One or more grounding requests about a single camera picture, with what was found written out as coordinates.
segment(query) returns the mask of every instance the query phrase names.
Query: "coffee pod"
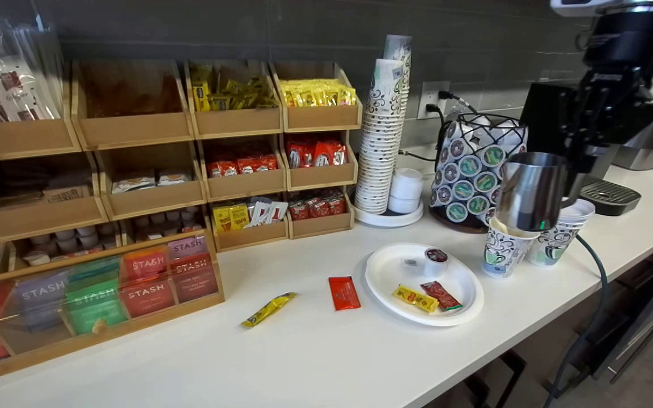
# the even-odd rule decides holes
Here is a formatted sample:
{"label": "coffee pod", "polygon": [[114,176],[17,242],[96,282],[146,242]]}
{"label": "coffee pod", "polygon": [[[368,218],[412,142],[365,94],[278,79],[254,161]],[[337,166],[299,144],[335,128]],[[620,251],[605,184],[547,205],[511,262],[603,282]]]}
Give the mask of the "coffee pod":
{"label": "coffee pod", "polygon": [[445,264],[447,264],[447,253],[443,248],[430,247],[430,248],[425,251],[422,272],[427,277],[437,277],[445,269]]}

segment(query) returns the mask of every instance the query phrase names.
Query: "snack on plate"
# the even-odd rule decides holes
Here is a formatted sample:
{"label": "snack on plate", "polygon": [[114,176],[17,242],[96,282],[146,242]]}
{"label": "snack on plate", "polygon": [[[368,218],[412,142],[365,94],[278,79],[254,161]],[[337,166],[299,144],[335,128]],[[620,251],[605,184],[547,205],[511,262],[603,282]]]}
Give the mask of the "snack on plate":
{"label": "snack on plate", "polygon": [[439,302],[435,296],[411,290],[408,286],[396,286],[394,296],[405,304],[412,304],[416,307],[425,313],[435,313],[439,307]]}
{"label": "snack on plate", "polygon": [[439,302],[439,311],[463,307],[463,304],[450,294],[439,281],[422,282],[425,293]]}

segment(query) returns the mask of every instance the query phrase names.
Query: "floor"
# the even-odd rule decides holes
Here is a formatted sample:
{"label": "floor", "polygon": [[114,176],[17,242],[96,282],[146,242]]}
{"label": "floor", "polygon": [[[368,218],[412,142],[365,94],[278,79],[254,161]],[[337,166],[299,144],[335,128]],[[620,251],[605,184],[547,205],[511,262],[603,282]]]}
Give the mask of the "floor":
{"label": "floor", "polygon": [[[585,302],[570,314],[555,320],[551,327],[530,336],[514,350],[529,363],[522,373],[513,397],[506,408],[541,408],[547,392],[541,383],[554,378],[554,370],[557,366],[562,353],[570,341],[577,338],[573,327],[578,327],[593,304]],[[492,363],[478,371],[481,378],[492,390],[488,404],[496,406],[500,392],[511,378],[511,370],[502,363]],[[458,385],[450,395],[428,404],[428,408],[469,408],[469,392],[464,385]],[[594,378],[583,380],[557,401],[554,408],[653,408],[653,341],[639,353],[639,358],[628,366],[628,371],[616,383],[602,383]]]}

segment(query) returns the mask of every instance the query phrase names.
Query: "wall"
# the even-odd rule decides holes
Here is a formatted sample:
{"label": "wall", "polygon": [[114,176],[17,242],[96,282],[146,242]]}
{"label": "wall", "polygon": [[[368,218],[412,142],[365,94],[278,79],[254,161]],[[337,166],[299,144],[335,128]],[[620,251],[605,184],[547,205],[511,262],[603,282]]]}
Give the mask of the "wall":
{"label": "wall", "polygon": [[[565,19],[548,0],[36,0],[72,56],[329,58],[358,90],[369,86],[384,36],[411,33],[412,98],[404,144],[435,138],[418,120],[422,82],[451,82],[478,109],[517,116],[540,76],[578,79],[573,38],[587,19]],[[31,19],[26,0],[0,14]]]}

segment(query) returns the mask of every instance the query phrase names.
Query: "white countertop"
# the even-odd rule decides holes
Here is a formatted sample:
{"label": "white countertop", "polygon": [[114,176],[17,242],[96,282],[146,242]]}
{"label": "white countertop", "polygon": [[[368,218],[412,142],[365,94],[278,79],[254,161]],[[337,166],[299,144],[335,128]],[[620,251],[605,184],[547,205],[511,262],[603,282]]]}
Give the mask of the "white countertop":
{"label": "white countertop", "polygon": [[[610,273],[653,248],[653,169],[613,167],[644,195],[632,212],[596,215],[583,236]],[[226,302],[159,327],[0,375],[5,406],[422,406],[585,299],[598,273],[580,245],[551,272],[511,281],[478,273],[483,313],[455,329],[392,314],[365,288],[369,251],[390,242],[445,247],[471,269],[485,236],[427,215],[405,229],[281,239],[221,253]],[[335,313],[327,277],[357,277],[362,307]],[[239,324],[274,294],[299,296],[256,329]]]}

